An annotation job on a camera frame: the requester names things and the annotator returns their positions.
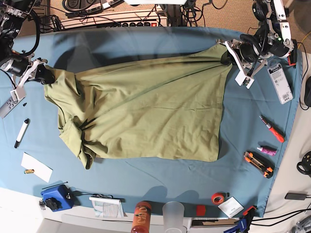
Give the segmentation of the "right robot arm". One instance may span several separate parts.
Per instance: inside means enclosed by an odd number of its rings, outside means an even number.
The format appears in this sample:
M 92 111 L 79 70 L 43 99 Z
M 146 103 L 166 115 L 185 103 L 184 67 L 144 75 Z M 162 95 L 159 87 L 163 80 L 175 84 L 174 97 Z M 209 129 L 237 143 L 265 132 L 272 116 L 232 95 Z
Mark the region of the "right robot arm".
M 45 87 L 53 88 L 61 82 L 65 85 L 91 80 L 101 83 L 103 77 L 108 76 L 118 78 L 119 81 L 127 77 L 139 83 L 150 80 L 164 80 L 168 83 L 193 75 L 220 78 L 225 77 L 233 66 L 228 49 L 217 44 L 210 49 L 186 56 L 118 63 L 79 73 L 67 72 L 46 66 L 44 59 L 31 59 L 40 41 L 40 20 L 34 10 L 28 15 L 35 22 L 36 41 L 34 47 L 24 53 L 13 51 L 12 46 L 26 12 L 14 5 L 7 5 L 0 15 L 0 68 L 4 73 L 9 72 L 20 78 L 13 85 L 15 91 L 23 90 L 23 85 L 27 82 L 40 82 Z

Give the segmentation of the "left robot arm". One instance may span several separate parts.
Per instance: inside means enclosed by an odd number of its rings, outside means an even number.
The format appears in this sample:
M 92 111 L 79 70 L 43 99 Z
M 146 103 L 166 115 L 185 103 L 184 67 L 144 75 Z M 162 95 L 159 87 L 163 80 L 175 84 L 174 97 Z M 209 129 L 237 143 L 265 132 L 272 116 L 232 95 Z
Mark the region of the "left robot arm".
M 262 63 L 271 56 L 288 57 L 295 47 L 283 1 L 254 0 L 252 10 L 259 28 L 254 35 L 243 33 L 240 40 L 229 41 L 237 59 L 229 51 L 221 57 L 221 63 L 226 66 L 237 65 L 240 61 L 248 69 L 246 74 L 249 76 L 255 73 L 258 62 Z

